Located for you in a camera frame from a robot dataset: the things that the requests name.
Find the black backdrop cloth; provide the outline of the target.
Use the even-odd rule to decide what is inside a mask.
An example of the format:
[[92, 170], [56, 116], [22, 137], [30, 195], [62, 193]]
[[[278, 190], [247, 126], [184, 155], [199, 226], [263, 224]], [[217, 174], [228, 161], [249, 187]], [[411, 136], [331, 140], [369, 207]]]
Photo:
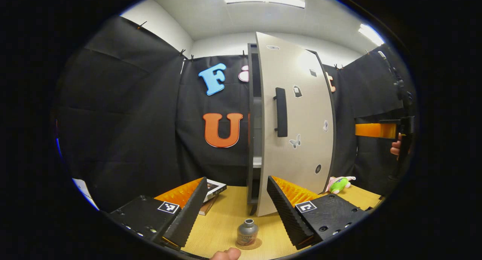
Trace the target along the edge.
[[[377, 51], [406, 75], [385, 46], [345, 70], [323, 65], [336, 117], [330, 177], [382, 196], [397, 159], [390, 141], [355, 135], [358, 123], [402, 117], [392, 76]], [[248, 55], [186, 59], [136, 23], [117, 16], [72, 56], [55, 119], [60, 152], [97, 206], [112, 212], [198, 178], [247, 187]]]

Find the metal stand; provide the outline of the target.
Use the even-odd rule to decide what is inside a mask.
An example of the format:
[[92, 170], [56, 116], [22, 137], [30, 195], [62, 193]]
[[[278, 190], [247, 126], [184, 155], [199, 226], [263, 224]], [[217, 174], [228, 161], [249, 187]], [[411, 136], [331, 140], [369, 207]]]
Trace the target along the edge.
[[380, 55], [380, 57], [383, 59], [385, 65], [387, 66], [389, 73], [391, 76], [394, 78], [395, 82], [393, 85], [397, 89], [396, 94], [397, 98], [402, 102], [403, 104], [403, 110], [406, 116], [414, 116], [415, 115], [415, 109], [413, 107], [413, 95], [411, 92], [406, 90], [405, 88], [405, 83], [404, 80], [399, 73], [399, 71], [390, 63], [386, 55], [384, 55], [384, 52], [377, 51], [377, 53]]

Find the grey cabinet door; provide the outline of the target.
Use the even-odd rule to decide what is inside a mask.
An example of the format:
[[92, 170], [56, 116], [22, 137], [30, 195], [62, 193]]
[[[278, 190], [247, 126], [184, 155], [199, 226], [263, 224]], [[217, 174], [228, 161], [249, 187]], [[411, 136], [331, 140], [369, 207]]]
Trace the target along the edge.
[[[331, 174], [336, 143], [332, 92], [318, 54], [279, 37], [257, 32], [262, 98], [262, 168], [256, 216], [276, 208], [267, 179], [277, 176], [317, 194]], [[287, 99], [288, 136], [277, 137], [275, 88]]]

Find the black door handle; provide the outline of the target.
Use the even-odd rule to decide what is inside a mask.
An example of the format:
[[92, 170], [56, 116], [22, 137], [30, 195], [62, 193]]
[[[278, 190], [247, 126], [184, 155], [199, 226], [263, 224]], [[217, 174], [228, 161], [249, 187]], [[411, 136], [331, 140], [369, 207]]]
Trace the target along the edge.
[[276, 118], [277, 127], [275, 131], [277, 132], [277, 137], [287, 138], [288, 136], [288, 117], [287, 117], [287, 99], [286, 92], [284, 88], [275, 88], [275, 96], [273, 100], [276, 101]]

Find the pink and green plush toy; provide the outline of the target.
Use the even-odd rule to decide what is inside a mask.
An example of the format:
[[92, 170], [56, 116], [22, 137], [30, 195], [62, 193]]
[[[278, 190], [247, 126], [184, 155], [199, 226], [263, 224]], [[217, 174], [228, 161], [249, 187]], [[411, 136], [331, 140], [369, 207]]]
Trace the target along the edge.
[[356, 177], [354, 176], [340, 176], [340, 177], [331, 176], [328, 181], [325, 192], [338, 194], [339, 192], [343, 191], [343, 189], [349, 188], [351, 186], [351, 181], [355, 181], [355, 180], [356, 180]]

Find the round brown coaster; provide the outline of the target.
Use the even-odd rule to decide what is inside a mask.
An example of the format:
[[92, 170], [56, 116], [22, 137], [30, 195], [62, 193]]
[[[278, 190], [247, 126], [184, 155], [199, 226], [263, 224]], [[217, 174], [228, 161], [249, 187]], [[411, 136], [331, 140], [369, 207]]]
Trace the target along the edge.
[[247, 245], [241, 245], [238, 242], [236, 242], [235, 245], [241, 250], [253, 250], [259, 248], [262, 245], [262, 240], [259, 238], [255, 238]]

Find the dark grey cabinet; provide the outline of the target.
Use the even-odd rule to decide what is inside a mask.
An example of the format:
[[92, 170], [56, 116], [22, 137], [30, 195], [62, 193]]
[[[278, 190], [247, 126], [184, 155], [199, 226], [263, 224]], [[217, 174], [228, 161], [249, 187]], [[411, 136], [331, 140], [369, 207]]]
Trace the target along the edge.
[[248, 177], [247, 204], [251, 207], [250, 216], [254, 216], [258, 208], [261, 183], [261, 168], [253, 168], [253, 157], [262, 157], [262, 98], [261, 74], [258, 46], [248, 44], [249, 68], [249, 124], [248, 124]]

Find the white sheet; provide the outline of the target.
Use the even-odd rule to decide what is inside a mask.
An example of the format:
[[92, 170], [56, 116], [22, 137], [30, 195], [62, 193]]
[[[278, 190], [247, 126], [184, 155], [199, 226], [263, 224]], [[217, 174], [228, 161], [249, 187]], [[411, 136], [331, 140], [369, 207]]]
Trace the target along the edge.
[[72, 178], [72, 181], [75, 183], [75, 186], [78, 190], [83, 194], [84, 198], [88, 200], [88, 202], [99, 211], [97, 204], [94, 202], [91, 193], [89, 192], [86, 183], [82, 179]]

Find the small ceiling light panel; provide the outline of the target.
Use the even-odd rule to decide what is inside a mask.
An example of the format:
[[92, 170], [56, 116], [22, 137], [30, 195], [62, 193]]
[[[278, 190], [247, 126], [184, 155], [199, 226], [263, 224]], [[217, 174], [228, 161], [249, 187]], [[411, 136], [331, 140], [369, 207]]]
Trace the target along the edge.
[[384, 44], [383, 38], [369, 25], [360, 24], [358, 32], [377, 46]]

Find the stack of books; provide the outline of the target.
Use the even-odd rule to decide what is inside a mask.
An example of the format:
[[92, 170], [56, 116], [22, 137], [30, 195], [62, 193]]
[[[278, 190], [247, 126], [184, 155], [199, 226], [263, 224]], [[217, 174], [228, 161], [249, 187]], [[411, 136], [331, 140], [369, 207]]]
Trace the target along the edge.
[[218, 195], [224, 192], [226, 189], [227, 184], [207, 179], [207, 194], [198, 214], [206, 216], [214, 205]]

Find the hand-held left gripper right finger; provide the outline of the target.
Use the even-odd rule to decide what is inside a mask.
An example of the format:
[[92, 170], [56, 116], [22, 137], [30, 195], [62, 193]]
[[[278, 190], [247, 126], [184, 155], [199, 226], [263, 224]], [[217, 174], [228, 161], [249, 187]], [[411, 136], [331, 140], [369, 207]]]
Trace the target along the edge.
[[336, 194], [318, 195], [275, 176], [267, 179], [267, 193], [296, 249], [330, 240], [369, 215]]

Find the silver bottle with red label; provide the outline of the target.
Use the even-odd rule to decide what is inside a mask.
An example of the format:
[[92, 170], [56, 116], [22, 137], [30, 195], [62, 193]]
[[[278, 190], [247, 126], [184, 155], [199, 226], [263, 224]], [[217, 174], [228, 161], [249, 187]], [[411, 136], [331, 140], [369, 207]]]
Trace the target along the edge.
[[239, 246], [250, 246], [255, 243], [258, 237], [259, 227], [253, 219], [245, 219], [238, 227], [236, 234], [236, 244]]

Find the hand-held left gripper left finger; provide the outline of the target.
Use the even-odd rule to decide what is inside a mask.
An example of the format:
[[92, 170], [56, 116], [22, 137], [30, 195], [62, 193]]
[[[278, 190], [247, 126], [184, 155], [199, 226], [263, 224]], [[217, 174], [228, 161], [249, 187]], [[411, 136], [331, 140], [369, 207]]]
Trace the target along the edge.
[[147, 242], [182, 248], [186, 246], [207, 191], [207, 178], [202, 177], [155, 198], [140, 195], [107, 216]]

